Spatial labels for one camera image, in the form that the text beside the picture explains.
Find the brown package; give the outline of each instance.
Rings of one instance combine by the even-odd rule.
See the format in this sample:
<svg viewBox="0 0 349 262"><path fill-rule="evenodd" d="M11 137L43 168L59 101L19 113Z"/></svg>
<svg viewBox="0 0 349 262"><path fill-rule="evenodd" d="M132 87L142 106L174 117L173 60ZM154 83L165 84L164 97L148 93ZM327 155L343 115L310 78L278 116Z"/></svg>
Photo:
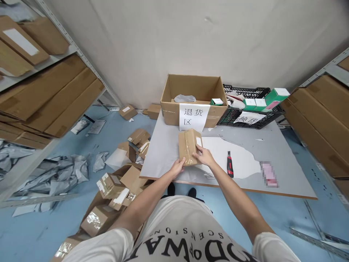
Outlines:
<svg viewBox="0 0 349 262"><path fill-rule="evenodd" d="M161 105L151 104L148 108L148 116L150 119L155 119L159 117L161 111Z"/></svg>
<svg viewBox="0 0 349 262"><path fill-rule="evenodd" d="M23 124L42 132L45 131L96 78L91 69L85 68Z"/></svg>
<svg viewBox="0 0 349 262"><path fill-rule="evenodd" d="M64 54L69 48L68 41L47 17L21 22L19 26L50 55Z"/></svg>
<svg viewBox="0 0 349 262"><path fill-rule="evenodd" d="M104 89L96 79L67 109L45 130L46 134L62 137L75 124Z"/></svg>
<svg viewBox="0 0 349 262"><path fill-rule="evenodd" d="M21 81L0 93L0 111L27 120L85 67L77 55L72 55Z"/></svg>
<svg viewBox="0 0 349 262"><path fill-rule="evenodd" d="M33 65L50 57L9 16L0 16L0 39Z"/></svg>
<svg viewBox="0 0 349 262"><path fill-rule="evenodd" d="M127 152L126 156L131 160L131 162L136 162L136 151L128 142L120 143L117 147Z"/></svg>
<svg viewBox="0 0 349 262"><path fill-rule="evenodd" d="M301 115L289 99L284 100L281 106L286 112L287 121L297 131L314 156L324 165L329 174L334 178L349 177L349 164Z"/></svg>
<svg viewBox="0 0 349 262"><path fill-rule="evenodd" d="M220 77L168 75L161 97L161 110L167 125L179 125L179 103L171 102L177 95L193 95L198 101L210 104L212 98L220 98L222 106L210 106L205 127L214 128L227 109L227 101Z"/></svg>
<svg viewBox="0 0 349 262"><path fill-rule="evenodd" d="M0 40L0 74L21 76L34 67Z"/></svg>
<svg viewBox="0 0 349 262"><path fill-rule="evenodd" d="M95 237L106 232L119 214L119 212L108 205L96 206L81 223L80 227L85 230L90 237Z"/></svg>
<svg viewBox="0 0 349 262"><path fill-rule="evenodd" d="M198 154L196 144L202 146L201 134L194 129L189 129L178 134L179 159L185 157L184 166L195 166L201 164L193 157L193 153Z"/></svg>
<svg viewBox="0 0 349 262"><path fill-rule="evenodd" d="M137 111L136 111L136 109L134 109L134 107L132 105L128 104L127 106L125 106L119 110L119 114L125 120L130 120L132 117L137 115Z"/></svg>

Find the open cardboard box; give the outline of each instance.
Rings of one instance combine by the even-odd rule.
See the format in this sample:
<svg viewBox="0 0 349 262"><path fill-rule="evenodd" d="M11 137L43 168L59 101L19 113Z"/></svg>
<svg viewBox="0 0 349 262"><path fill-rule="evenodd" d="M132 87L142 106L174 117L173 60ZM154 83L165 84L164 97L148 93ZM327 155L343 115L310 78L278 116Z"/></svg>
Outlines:
<svg viewBox="0 0 349 262"><path fill-rule="evenodd" d="M168 75L161 97L161 110L167 125L179 125L179 103L174 102L178 95L195 96L193 104L210 104L212 98L220 98L222 106L210 106L205 127L214 128L227 109L222 80L219 76Z"/></svg>

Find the taped package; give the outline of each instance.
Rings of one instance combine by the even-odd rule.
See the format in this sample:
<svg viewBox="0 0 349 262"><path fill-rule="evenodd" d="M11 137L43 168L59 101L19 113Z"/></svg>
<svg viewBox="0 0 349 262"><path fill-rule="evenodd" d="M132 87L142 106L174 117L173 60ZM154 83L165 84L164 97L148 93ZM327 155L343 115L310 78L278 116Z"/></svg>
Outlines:
<svg viewBox="0 0 349 262"><path fill-rule="evenodd" d="M184 166L195 166L201 164L193 157L193 153L198 154L196 144L202 146L201 134L194 129L189 129L178 134L179 159L185 157Z"/></svg>

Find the white table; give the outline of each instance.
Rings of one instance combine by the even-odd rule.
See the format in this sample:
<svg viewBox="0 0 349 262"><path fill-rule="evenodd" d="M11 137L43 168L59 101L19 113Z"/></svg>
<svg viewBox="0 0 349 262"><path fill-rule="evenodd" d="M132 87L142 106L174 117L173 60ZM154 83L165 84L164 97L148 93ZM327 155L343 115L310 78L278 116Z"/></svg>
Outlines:
<svg viewBox="0 0 349 262"><path fill-rule="evenodd" d="M166 125L162 113L160 113L141 171L142 178L153 180L160 178L179 158L178 133L179 127ZM256 173L245 179L233 178L242 189L266 194L317 199L275 121L261 130L216 126L208 131L208 128L204 128L202 135L222 135L224 139L250 151L256 161L271 162L278 181L278 188L267 187L262 174ZM175 182L218 187L215 179L207 179L203 172L195 167L186 167Z"/></svg>

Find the person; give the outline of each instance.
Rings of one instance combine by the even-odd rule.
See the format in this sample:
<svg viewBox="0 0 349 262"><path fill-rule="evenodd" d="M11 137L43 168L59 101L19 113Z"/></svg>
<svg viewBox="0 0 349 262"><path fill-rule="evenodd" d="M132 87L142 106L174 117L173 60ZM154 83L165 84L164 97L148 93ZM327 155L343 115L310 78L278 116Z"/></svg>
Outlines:
<svg viewBox="0 0 349 262"><path fill-rule="evenodd" d="M210 208L195 199L193 193L192 197L161 199L172 180L184 170L183 158L139 194L108 232L81 242L63 261L300 261L210 151L198 145L197 148L201 154L193 156L211 169L231 211L253 244L252 254L225 233ZM134 245L134 237L143 224Z"/></svg>

